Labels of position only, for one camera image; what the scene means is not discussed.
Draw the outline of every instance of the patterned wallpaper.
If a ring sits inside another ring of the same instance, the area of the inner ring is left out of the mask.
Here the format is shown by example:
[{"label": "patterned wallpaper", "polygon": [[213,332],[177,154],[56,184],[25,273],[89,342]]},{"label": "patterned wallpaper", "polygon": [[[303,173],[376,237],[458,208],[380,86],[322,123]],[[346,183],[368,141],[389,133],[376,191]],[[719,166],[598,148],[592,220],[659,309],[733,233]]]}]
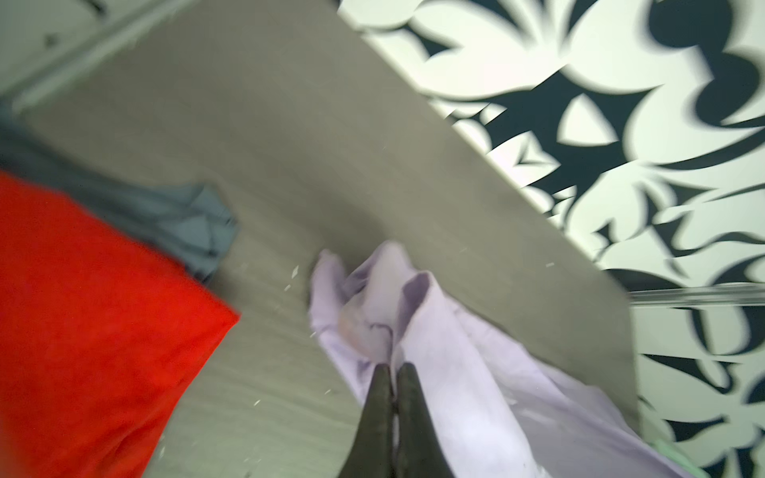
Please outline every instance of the patterned wallpaper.
[{"label": "patterned wallpaper", "polygon": [[[625,288],[765,282],[764,0],[343,0],[338,14]],[[666,310],[636,319],[647,433],[714,478],[765,476],[765,309]]]}]

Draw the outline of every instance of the light purple fabric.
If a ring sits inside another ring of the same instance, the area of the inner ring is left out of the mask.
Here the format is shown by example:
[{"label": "light purple fabric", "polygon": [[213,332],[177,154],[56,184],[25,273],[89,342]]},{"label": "light purple fabric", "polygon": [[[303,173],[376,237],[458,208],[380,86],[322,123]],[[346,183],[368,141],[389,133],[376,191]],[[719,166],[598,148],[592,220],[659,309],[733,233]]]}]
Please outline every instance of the light purple fabric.
[{"label": "light purple fabric", "polygon": [[643,443],[600,389],[466,311],[399,244],[382,244],[348,276],[323,251],[311,282],[311,327],[359,403],[376,363],[415,365],[457,478],[690,477]]}]

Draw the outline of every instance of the red fabric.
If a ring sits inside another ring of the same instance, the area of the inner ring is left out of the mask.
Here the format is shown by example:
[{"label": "red fabric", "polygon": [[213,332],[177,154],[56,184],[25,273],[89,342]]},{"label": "red fabric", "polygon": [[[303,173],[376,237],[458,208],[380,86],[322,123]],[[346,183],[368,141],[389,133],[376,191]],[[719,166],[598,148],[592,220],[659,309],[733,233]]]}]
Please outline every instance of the red fabric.
[{"label": "red fabric", "polygon": [[24,476],[141,476],[237,315],[181,265],[2,173],[0,225],[4,451]]}]

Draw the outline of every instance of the gray towel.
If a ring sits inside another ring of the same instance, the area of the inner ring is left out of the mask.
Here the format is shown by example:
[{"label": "gray towel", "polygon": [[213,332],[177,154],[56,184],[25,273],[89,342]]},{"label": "gray towel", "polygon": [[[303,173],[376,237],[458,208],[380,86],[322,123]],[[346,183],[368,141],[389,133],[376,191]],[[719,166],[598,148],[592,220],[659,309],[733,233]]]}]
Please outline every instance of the gray towel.
[{"label": "gray towel", "polygon": [[0,115],[0,169],[69,195],[126,235],[183,262],[207,283],[238,226],[207,184],[140,187],[74,164]]}]

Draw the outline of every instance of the white cabinet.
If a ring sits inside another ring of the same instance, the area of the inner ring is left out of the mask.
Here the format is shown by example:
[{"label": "white cabinet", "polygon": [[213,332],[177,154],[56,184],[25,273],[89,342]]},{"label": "white cabinet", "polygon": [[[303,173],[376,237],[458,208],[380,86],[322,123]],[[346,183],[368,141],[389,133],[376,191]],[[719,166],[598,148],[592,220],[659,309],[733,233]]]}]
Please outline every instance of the white cabinet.
[{"label": "white cabinet", "polygon": [[19,110],[193,0],[0,0],[0,100]]}]

